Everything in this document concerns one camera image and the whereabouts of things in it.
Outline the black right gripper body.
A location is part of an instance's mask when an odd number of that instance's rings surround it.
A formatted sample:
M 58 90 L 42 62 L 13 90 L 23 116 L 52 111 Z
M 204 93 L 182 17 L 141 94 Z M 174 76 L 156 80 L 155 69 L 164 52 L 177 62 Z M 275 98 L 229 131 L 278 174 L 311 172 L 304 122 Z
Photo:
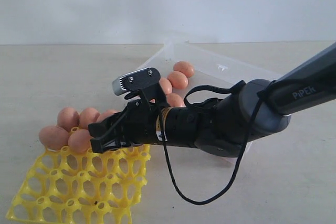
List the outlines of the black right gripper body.
M 160 132 L 156 129 L 159 111 L 157 104 L 137 99 L 129 102 L 123 111 L 89 124 L 92 151 L 105 153 L 159 143 Z

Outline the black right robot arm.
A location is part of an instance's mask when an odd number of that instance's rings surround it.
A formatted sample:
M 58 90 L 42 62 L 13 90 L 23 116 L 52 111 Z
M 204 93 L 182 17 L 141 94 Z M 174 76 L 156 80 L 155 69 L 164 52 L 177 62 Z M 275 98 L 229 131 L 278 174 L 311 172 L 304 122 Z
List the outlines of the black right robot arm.
M 335 45 L 278 80 L 240 81 L 231 88 L 210 85 L 191 92 L 224 95 L 201 103 L 169 106 L 160 73 L 145 68 L 113 82 L 125 95 L 123 111 L 88 126 L 95 153 L 143 144 L 198 148 L 221 157 L 238 157 L 247 143 L 283 131 L 293 113 L 335 99 Z

